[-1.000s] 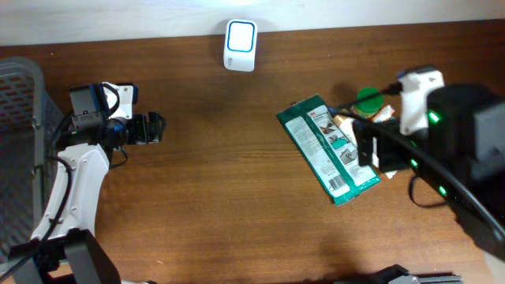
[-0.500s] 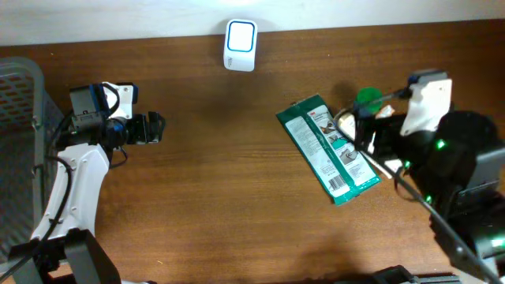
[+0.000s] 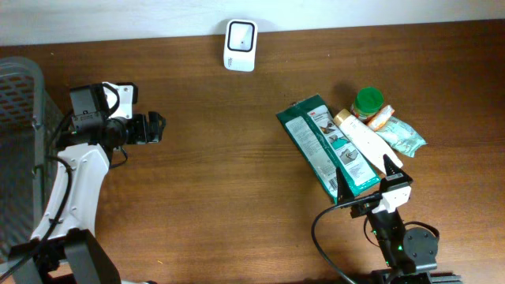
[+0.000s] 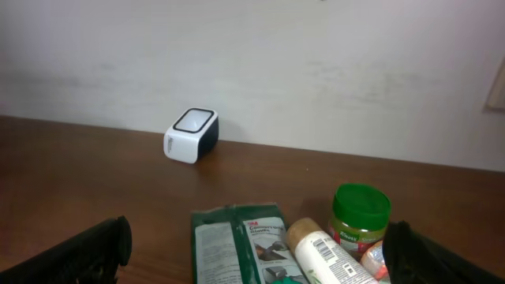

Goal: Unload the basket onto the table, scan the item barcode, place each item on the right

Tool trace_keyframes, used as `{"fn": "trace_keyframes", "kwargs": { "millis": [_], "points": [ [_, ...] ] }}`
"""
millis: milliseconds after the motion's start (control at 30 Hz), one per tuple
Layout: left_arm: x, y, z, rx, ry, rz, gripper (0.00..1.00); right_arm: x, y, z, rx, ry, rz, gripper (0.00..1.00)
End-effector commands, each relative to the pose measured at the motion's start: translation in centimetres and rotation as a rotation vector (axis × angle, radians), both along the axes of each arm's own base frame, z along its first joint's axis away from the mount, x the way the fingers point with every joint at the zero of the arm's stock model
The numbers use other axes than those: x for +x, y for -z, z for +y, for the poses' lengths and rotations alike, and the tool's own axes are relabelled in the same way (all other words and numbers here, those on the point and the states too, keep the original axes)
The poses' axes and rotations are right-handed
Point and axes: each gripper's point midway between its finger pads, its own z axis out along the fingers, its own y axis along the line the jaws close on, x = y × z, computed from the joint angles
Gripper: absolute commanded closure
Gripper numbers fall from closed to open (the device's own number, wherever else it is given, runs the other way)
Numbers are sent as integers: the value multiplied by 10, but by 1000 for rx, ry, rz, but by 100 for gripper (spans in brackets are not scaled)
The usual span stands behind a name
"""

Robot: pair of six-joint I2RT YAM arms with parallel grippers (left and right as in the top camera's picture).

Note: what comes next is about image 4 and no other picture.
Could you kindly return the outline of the green wipes pack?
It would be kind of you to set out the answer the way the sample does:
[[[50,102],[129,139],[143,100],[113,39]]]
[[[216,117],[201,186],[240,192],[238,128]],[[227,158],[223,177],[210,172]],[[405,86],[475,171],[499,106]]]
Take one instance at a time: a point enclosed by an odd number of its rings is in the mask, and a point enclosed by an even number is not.
[[[302,284],[308,280],[286,243],[275,203],[234,204],[191,214],[196,284]]]

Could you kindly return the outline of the green lid jar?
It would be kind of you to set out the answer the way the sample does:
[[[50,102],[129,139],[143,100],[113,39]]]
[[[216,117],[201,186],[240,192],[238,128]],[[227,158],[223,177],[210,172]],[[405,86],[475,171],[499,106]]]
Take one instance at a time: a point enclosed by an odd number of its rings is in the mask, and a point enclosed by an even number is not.
[[[337,244],[359,260],[383,239],[390,215],[391,201],[379,189],[365,184],[342,184],[333,198],[328,231]]]

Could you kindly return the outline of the orange tissue pack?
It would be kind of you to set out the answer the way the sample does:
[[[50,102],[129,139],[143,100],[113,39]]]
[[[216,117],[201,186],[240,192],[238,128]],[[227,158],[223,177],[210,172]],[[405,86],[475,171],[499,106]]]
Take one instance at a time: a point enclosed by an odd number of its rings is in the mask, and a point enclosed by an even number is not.
[[[379,284],[391,284],[383,256],[382,241],[378,241],[364,253],[360,264]]]

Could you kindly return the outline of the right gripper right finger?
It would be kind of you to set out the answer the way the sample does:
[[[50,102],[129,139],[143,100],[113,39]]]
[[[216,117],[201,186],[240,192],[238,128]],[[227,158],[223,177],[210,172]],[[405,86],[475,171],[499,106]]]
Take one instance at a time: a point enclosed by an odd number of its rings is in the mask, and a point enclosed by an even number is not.
[[[502,278],[415,232],[405,221],[388,225],[383,257],[392,284],[504,284]]]

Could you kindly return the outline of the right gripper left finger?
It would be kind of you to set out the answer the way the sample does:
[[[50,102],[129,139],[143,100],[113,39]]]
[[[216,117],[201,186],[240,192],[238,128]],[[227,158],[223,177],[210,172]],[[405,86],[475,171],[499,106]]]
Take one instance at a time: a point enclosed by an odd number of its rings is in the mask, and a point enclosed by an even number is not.
[[[2,283],[111,283],[133,247],[126,217],[103,222],[1,272]]]

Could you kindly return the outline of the white cream tube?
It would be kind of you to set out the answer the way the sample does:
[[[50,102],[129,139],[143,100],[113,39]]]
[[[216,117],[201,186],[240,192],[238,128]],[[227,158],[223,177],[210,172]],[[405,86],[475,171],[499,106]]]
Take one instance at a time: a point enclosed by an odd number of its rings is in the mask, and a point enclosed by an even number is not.
[[[286,243],[312,284],[379,283],[311,218],[294,222]]]

